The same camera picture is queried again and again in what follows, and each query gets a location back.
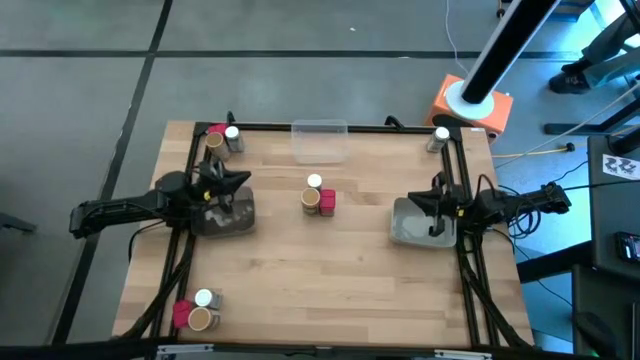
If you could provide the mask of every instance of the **concrete floor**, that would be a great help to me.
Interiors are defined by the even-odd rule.
[[[450,1],[458,50],[481,50],[498,23],[495,2]],[[161,8],[160,0],[4,0],[0,50],[147,50]],[[444,52],[450,50],[444,11],[440,0],[176,0],[160,49]],[[575,24],[548,22],[527,51],[575,54],[599,30],[589,11]],[[381,124],[393,114],[406,125],[420,125],[444,74],[462,75],[447,57],[158,58],[114,197],[148,188],[168,120],[216,121],[233,110],[239,121]],[[473,61],[462,63],[470,68]],[[68,213],[100,191],[142,64],[142,58],[0,56],[0,210],[39,225],[31,236],[0,234],[0,344],[48,338],[81,244],[67,232]],[[495,154],[522,152],[547,139],[545,122],[581,121],[626,90],[623,81],[614,81],[587,95],[555,95],[546,81],[561,65],[518,60],[499,84],[515,104],[505,135],[492,147]],[[566,141],[585,139],[556,145]],[[502,184],[529,191],[583,160],[585,150],[578,148],[523,159],[498,175]],[[586,182],[584,167],[562,184]],[[570,197],[570,214],[544,216],[540,230],[520,244],[531,256],[589,239],[588,194]],[[575,226],[562,230],[569,222]],[[135,228],[103,232],[70,341],[110,336]],[[566,277],[547,281],[570,298]],[[525,286],[525,298],[535,329],[570,340],[566,304],[537,284]]]

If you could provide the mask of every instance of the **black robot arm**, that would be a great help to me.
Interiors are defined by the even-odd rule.
[[[143,196],[111,201],[86,201],[71,211],[69,232],[76,239],[118,224],[166,218],[169,198],[157,190]]]
[[[162,219],[174,227],[192,216],[219,206],[232,211],[233,194],[251,176],[249,171],[229,171],[222,161],[201,162],[198,179],[173,171],[156,181],[145,195],[108,201],[86,201],[71,211],[69,232],[77,239],[105,227],[143,220]]]
[[[503,221],[509,223],[534,211],[564,214],[571,206],[562,187],[554,182],[541,186],[540,190],[521,195],[507,194],[494,188],[486,189],[478,192],[473,201],[466,203],[463,202],[458,185],[449,185],[445,191],[442,173],[436,175],[431,184],[431,190],[408,193],[408,198],[425,215],[436,219],[435,225],[429,230],[431,236],[437,236],[444,230],[442,216],[458,220],[462,230],[483,232],[491,225]]]

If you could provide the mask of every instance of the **wooden table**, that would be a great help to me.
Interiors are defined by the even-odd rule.
[[[193,122],[168,123],[152,184],[166,172],[184,170],[193,127]],[[462,129],[462,134],[472,187],[481,173],[497,184],[484,132]],[[197,240],[187,297],[199,288],[221,292],[222,322],[214,331],[183,329],[180,340],[470,345],[454,249],[419,249],[389,241],[394,199],[427,190],[442,170],[440,154],[424,151],[426,135],[350,133],[349,159],[327,166],[297,165],[288,132],[244,131],[243,136],[246,152],[234,155],[227,166],[253,173],[248,184],[255,195],[256,232]],[[300,191],[311,173],[321,174],[324,185],[337,190],[335,217],[302,213]],[[114,334],[126,331],[155,296],[169,233],[159,228],[136,240]],[[520,336],[532,343],[511,245],[489,233],[484,254],[494,301]],[[168,334],[174,299],[167,302],[163,335]],[[477,299],[476,309],[486,343]]]

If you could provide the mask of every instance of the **clear plastic container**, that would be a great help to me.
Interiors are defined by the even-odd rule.
[[[344,120],[296,120],[291,125],[293,155],[300,164],[341,163],[349,157]]]

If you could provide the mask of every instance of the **red block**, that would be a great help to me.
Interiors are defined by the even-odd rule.
[[[333,189],[320,190],[320,215],[333,216],[336,209],[336,191]]]
[[[207,129],[207,134],[219,133],[224,135],[225,130],[227,130],[227,124],[213,124]]]
[[[189,313],[193,304],[189,300],[180,300],[173,304],[173,326],[178,329],[189,326]]]

